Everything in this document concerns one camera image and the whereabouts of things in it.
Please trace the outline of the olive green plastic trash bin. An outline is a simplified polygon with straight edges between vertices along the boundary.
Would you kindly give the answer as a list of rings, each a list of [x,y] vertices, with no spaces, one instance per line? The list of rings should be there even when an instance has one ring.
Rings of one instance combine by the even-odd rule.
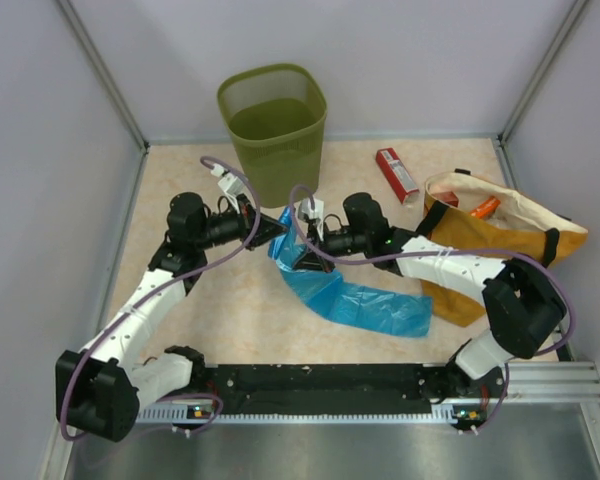
[[[297,184],[317,189],[328,107],[306,69],[278,63],[238,73],[219,86],[217,103],[263,207],[285,205]]]

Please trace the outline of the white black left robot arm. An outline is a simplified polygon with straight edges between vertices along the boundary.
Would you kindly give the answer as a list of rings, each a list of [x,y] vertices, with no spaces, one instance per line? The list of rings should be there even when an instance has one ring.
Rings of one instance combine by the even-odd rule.
[[[202,273],[212,269],[208,250],[232,241],[253,250],[287,230],[243,194],[221,212],[212,212],[196,193],[175,196],[164,239],[133,295],[97,337],[79,351],[64,351],[56,362],[56,418],[63,437],[76,440],[69,432],[76,429],[118,442],[146,407],[168,394],[200,394],[207,382],[201,353],[173,346],[139,366],[140,352]]]

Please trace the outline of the red box in tote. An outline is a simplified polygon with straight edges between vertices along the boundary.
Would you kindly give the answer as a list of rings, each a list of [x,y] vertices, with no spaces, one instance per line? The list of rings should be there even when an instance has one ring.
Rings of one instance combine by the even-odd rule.
[[[459,206],[459,198],[452,191],[445,191],[433,194],[436,201],[457,208]]]

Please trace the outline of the blue plastic trash bag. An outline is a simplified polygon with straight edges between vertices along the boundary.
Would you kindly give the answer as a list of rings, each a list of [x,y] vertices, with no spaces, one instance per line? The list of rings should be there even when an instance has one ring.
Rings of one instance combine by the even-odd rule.
[[[279,221],[288,233],[273,240],[268,255],[282,279],[311,311],[333,323],[404,338],[428,335],[433,300],[370,286],[349,283],[341,272],[294,271],[292,261],[302,251],[296,241],[291,212],[282,211]]]

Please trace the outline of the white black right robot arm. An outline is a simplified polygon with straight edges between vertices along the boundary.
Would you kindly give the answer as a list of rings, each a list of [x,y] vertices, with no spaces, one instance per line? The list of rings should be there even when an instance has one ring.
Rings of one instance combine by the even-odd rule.
[[[325,225],[323,202],[308,197],[290,207],[304,243],[294,269],[330,272],[336,265],[369,264],[478,303],[487,328],[462,345],[445,367],[447,384],[458,395],[472,394],[487,374],[512,359],[533,358],[569,312],[547,269],[524,254],[439,245],[423,231],[390,225],[365,192],[347,197],[343,207],[347,222],[334,231]]]

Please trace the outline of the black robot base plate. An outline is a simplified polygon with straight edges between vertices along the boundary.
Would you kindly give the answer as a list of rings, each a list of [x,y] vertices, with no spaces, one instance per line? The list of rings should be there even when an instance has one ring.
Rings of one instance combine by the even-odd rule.
[[[502,370],[471,380],[423,364],[225,364],[199,371],[176,395],[213,393],[229,414],[415,414],[444,400],[482,404],[504,388]]]

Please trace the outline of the red rectangular carton box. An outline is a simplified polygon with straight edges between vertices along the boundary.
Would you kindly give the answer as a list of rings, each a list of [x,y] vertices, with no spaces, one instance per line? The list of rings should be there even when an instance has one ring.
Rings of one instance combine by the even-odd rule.
[[[375,162],[402,205],[416,198],[419,188],[393,148],[379,149]]]

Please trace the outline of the yellow canvas tote bag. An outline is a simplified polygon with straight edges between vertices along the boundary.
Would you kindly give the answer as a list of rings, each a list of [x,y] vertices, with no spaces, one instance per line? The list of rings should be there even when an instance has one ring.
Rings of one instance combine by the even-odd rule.
[[[459,206],[451,207],[433,194],[454,192]],[[487,219],[469,215],[495,196],[501,202]],[[491,183],[465,171],[434,175],[424,183],[424,218],[419,229],[431,241],[457,249],[505,249],[528,255],[548,267],[576,252],[589,231],[552,212],[517,190]]]

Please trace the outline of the orange packet in tote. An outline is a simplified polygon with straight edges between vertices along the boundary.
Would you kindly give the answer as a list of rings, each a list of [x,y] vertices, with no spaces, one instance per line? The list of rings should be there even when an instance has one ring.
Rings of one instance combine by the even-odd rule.
[[[496,198],[495,196],[491,196],[483,203],[472,209],[469,212],[469,215],[477,219],[487,219],[495,213],[500,204],[501,202],[498,198]]]

